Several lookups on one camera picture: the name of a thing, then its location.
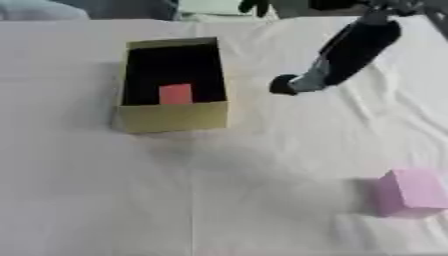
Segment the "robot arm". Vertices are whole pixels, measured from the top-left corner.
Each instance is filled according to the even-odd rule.
[[[244,0],[258,3],[260,0]],[[371,63],[401,36],[401,27],[391,16],[410,16],[422,7],[419,0],[311,0],[318,10],[368,6],[366,13],[347,25],[319,52],[318,59],[303,75],[281,75],[271,83],[274,94],[297,95],[339,85]]]

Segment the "white tablecloth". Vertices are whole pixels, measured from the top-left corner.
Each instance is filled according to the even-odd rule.
[[[366,182],[448,170],[448,44],[428,21],[340,87],[268,93],[349,20],[1,23],[0,254],[446,255],[448,215],[378,218]],[[125,42],[195,36],[221,40],[231,128],[112,130]]]

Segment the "cube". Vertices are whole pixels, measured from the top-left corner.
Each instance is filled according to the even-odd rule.
[[[128,44],[115,124],[128,133],[224,128],[228,100],[216,38]]]
[[[382,216],[421,218],[448,209],[448,196],[435,172],[391,170],[375,182]]]
[[[174,84],[159,87],[160,104],[193,103],[190,84]]]

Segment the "block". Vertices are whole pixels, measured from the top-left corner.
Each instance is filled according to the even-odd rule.
[[[437,174],[395,169],[375,182],[381,216],[424,218],[448,209],[448,196]]]
[[[193,103],[190,84],[174,84],[159,87],[160,104]]]
[[[127,133],[225,128],[217,38],[129,43],[114,113],[115,126]]]

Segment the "box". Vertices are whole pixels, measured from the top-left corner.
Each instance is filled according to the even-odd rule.
[[[115,121],[128,133],[223,128],[228,101],[216,38],[131,42]]]
[[[421,218],[448,209],[448,196],[435,172],[392,170],[375,182],[382,216]]]

